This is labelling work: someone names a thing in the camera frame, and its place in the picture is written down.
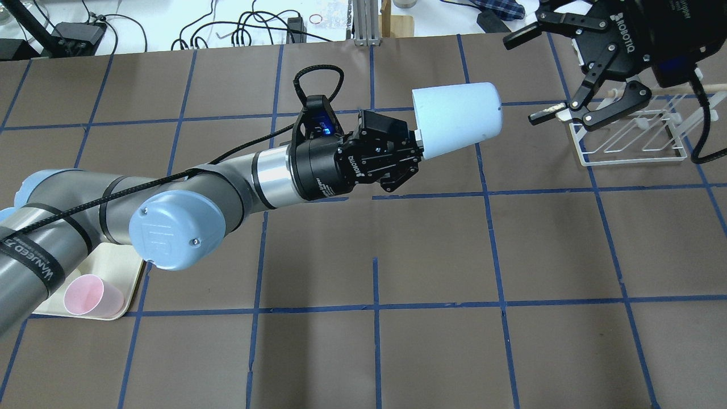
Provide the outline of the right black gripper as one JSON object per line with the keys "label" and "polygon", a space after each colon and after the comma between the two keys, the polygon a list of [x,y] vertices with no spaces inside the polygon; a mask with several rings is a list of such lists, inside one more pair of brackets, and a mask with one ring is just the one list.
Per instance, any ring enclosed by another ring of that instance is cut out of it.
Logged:
{"label": "right black gripper", "polygon": [[[569,103],[530,114],[534,126],[574,120],[587,130],[600,129],[649,103],[651,90],[634,77],[652,69],[654,45],[712,45],[713,55],[725,43],[724,1],[594,1],[585,15],[558,12],[564,5],[542,1],[537,22],[502,39],[508,50],[532,41],[542,30],[575,41],[584,80]],[[706,100],[696,69],[687,83]]]}

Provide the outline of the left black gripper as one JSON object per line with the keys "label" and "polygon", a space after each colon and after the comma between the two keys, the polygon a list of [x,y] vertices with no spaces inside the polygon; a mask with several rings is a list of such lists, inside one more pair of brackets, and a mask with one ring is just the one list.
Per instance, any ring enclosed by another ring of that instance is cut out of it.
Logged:
{"label": "left black gripper", "polygon": [[357,125],[343,136],[320,137],[289,148],[302,199],[342,196],[361,184],[379,183],[392,192],[418,172],[423,148],[407,122],[361,110]]}

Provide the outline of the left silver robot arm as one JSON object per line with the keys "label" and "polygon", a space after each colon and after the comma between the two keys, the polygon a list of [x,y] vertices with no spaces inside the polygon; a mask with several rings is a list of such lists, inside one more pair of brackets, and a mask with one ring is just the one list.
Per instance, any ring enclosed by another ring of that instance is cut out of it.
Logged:
{"label": "left silver robot arm", "polygon": [[2,332],[27,318],[102,243],[128,244],[155,266],[187,269],[251,214],[379,183],[394,191],[434,156],[421,130],[363,110],[327,132],[301,113],[291,141],[166,178],[42,170],[2,211]]}

